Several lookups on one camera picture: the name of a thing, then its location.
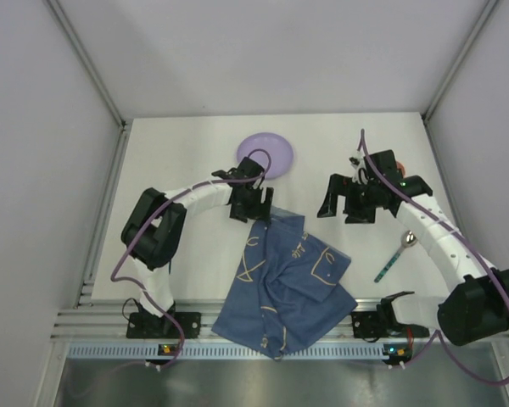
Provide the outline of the blue cloth placemat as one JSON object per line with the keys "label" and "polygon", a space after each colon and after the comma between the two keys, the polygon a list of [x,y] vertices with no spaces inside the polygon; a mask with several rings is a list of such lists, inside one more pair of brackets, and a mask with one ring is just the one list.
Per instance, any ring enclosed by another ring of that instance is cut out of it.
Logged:
{"label": "blue cloth placemat", "polygon": [[350,264],[303,215],[272,208],[251,227],[212,331],[272,360],[305,350],[356,308],[340,282]]}

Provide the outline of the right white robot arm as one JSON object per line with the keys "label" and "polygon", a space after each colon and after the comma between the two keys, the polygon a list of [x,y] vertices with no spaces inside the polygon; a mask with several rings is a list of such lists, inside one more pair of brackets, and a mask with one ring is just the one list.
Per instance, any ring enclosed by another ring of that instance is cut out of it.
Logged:
{"label": "right white robot arm", "polygon": [[467,247],[432,188],[420,176],[403,176],[393,151],[358,153],[350,162],[353,176],[330,176],[318,217],[334,217],[340,198],[348,224],[372,224],[386,209],[415,236],[447,288],[441,296],[402,291],[383,298],[378,308],[388,325],[439,330],[456,346],[509,331],[509,269]]}

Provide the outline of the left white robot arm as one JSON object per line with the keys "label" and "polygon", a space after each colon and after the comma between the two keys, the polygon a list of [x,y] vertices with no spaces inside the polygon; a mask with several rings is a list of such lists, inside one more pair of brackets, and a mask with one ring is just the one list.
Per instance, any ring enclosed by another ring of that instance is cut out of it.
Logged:
{"label": "left white robot arm", "polygon": [[144,311],[158,318],[171,315],[174,298],[165,269],[179,247],[186,220],[228,206],[229,217],[268,222],[273,189],[261,186],[271,163],[260,165],[249,156],[230,170],[217,170],[207,180],[175,191],[143,191],[120,234],[126,245],[112,282],[133,282],[141,291]]}

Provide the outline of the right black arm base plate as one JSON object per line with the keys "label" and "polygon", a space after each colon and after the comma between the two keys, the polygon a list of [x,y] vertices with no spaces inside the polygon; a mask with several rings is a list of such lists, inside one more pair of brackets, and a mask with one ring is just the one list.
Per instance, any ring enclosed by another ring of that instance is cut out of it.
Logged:
{"label": "right black arm base plate", "polygon": [[376,311],[352,312],[350,316],[354,338],[375,343],[387,337],[386,329]]}

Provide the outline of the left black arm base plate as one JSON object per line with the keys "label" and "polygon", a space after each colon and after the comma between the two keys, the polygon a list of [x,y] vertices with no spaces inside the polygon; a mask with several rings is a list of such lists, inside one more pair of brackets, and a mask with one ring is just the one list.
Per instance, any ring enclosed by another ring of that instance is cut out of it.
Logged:
{"label": "left black arm base plate", "polygon": [[[177,312],[173,317],[182,328],[186,339],[199,336],[201,328],[199,312]],[[166,317],[134,312],[128,319],[126,337],[129,339],[179,339],[181,336],[176,325]]]}

